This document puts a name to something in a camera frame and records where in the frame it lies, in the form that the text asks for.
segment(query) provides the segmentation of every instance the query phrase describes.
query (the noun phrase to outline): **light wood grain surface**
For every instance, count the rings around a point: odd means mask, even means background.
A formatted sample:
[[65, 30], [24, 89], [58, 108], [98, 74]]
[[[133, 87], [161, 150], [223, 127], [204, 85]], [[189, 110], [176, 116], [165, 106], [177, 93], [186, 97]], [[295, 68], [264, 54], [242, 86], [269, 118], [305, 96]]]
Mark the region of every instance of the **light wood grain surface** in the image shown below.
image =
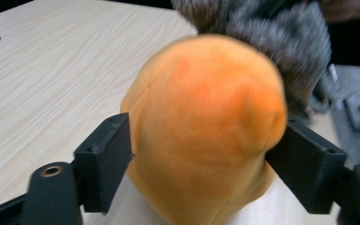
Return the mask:
[[[157, 50], [195, 30], [175, 11], [93, 0], [36, 0], [0, 13], [0, 203], [27, 189], [29, 175], [75, 148], [122, 97]], [[314, 130], [336, 142], [331, 119]], [[276, 179], [228, 224], [336, 224], [312, 216]], [[165, 224], [127, 177], [110, 213], [86, 224]]]

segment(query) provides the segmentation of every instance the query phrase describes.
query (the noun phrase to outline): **wooden table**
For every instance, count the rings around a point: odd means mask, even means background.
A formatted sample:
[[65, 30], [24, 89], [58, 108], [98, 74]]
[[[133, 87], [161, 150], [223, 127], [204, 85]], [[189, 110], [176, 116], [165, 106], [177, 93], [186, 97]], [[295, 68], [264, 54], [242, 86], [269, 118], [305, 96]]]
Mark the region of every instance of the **wooden table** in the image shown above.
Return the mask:
[[[93, 0], [36, 0], [0, 13], [0, 203], [29, 175], [75, 148], [122, 97], [157, 50], [195, 30], [175, 11]], [[330, 117], [314, 129], [335, 142]], [[276, 179], [228, 224], [336, 224], [312, 216]], [[110, 213], [86, 224], [165, 224], [125, 177]]]

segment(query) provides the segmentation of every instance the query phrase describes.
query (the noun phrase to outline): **stuffed toy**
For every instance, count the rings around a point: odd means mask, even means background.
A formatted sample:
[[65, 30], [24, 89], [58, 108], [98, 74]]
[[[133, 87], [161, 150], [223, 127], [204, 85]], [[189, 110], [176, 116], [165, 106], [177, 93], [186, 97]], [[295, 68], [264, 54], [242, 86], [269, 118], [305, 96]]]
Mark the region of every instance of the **stuffed toy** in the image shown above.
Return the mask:
[[127, 174], [169, 224], [222, 224], [261, 197], [275, 177], [265, 153], [325, 71], [318, 6], [265, 21], [248, 16], [257, 2], [173, 0], [200, 34], [151, 57], [122, 101]]

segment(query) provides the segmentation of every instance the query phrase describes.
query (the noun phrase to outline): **gray plush toy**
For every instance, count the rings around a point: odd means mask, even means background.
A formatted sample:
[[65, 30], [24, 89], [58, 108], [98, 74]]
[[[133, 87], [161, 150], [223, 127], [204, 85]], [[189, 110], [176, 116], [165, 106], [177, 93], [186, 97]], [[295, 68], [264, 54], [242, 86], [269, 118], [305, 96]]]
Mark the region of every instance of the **gray plush toy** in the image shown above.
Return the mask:
[[172, 0], [172, 5], [199, 34], [237, 38], [268, 55], [282, 75], [290, 115], [307, 121], [308, 108], [325, 113], [327, 99], [340, 96], [327, 73], [326, 22], [317, 2], [294, 4], [271, 19], [255, 16], [266, 1]]

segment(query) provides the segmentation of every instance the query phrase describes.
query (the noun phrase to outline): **orange plush toy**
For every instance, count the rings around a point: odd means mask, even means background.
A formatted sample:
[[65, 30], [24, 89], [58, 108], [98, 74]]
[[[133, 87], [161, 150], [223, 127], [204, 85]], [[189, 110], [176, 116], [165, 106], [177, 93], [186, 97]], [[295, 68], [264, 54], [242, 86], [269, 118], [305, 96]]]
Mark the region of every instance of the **orange plush toy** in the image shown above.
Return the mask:
[[135, 155], [127, 174], [170, 224], [222, 224], [273, 180], [264, 155], [286, 127], [283, 84], [241, 41], [174, 42], [144, 65], [121, 112]]

